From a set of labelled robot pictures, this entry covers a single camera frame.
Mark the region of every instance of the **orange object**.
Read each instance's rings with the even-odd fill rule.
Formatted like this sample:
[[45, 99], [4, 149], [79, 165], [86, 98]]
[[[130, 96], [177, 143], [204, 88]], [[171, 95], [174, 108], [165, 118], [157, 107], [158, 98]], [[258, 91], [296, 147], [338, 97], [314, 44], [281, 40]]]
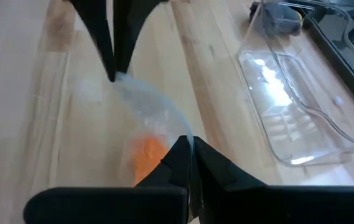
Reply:
[[134, 148], [131, 159], [134, 167], [134, 185], [137, 185], [159, 165], [168, 150], [155, 136], [134, 139], [132, 147]]

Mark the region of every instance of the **transparent plastic tray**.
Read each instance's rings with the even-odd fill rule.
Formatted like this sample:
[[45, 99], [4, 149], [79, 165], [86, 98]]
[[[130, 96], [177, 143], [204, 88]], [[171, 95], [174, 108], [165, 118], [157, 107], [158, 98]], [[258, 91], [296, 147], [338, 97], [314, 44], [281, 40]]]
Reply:
[[[259, 4], [238, 59], [271, 150], [289, 165], [341, 162], [342, 154], [354, 152], [354, 97], [313, 43], [305, 20], [317, 11], [338, 16], [347, 23], [342, 42], [354, 54], [351, 18], [317, 1], [272, 1], [308, 13], [300, 20], [271, 18], [264, 4], [269, 1]], [[289, 34], [289, 27], [296, 30]]]

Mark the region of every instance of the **wooden surface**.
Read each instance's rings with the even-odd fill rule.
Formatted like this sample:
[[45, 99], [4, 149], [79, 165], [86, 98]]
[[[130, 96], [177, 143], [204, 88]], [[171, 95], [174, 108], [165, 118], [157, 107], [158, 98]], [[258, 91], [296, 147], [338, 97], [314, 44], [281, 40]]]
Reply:
[[[160, 5], [139, 37], [131, 73], [171, 99], [194, 135], [265, 183], [354, 185], [354, 154], [307, 167], [284, 166], [271, 154], [237, 60], [250, 4]], [[310, 45], [305, 36], [296, 40]], [[314, 63], [319, 74], [328, 69]], [[354, 126], [354, 100], [326, 74], [319, 82], [349, 102], [344, 116]], [[123, 185], [124, 142], [137, 122], [113, 87], [69, 3], [0, 0], [0, 223], [22, 223], [26, 201], [49, 187]]]

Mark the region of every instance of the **wooden table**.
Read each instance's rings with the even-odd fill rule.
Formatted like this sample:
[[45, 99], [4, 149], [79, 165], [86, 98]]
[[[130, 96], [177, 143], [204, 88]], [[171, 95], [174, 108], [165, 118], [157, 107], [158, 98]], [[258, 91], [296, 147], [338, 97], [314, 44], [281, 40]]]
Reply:
[[[160, 5], [131, 73], [170, 98], [194, 135], [265, 183], [354, 185], [354, 154], [307, 167], [286, 167], [271, 154], [237, 61], [250, 4]], [[330, 91], [344, 90], [332, 79]], [[49, 187], [122, 185], [122, 150], [137, 124], [113, 87], [69, 3], [0, 0], [0, 223], [22, 223], [25, 202]]]

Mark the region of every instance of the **plastic bag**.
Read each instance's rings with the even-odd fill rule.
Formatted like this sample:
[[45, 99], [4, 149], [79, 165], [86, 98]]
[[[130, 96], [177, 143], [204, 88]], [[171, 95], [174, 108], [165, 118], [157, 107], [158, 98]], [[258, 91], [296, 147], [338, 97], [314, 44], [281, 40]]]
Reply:
[[124, 183], [136, 185], [148, 175], [181, 135], [187, 136], [193, 151], [193, 135], [188, 122], [154, 87], [118, 73], [114, 88], [140, 121], [124, 144], [119, 173]]

